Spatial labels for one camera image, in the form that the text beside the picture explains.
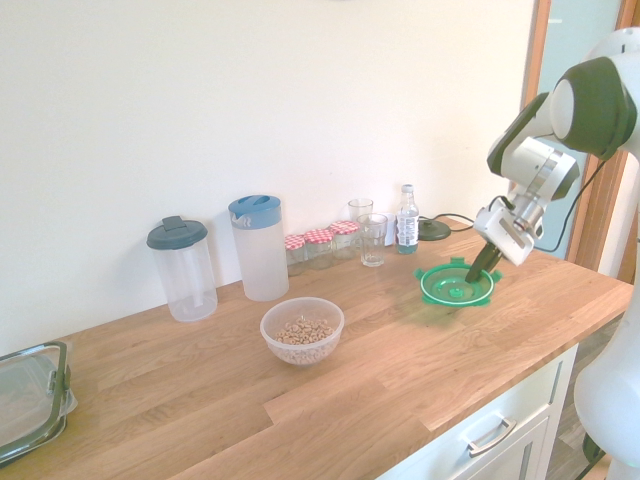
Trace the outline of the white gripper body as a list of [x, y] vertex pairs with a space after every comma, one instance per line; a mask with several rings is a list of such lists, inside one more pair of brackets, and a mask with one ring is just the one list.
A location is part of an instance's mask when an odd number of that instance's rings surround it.
[[516, 216], [502, 203], [482, 208], [474, 229], [514, 265], [521, 265], [534, 247], [534, 238], [516, 224]]

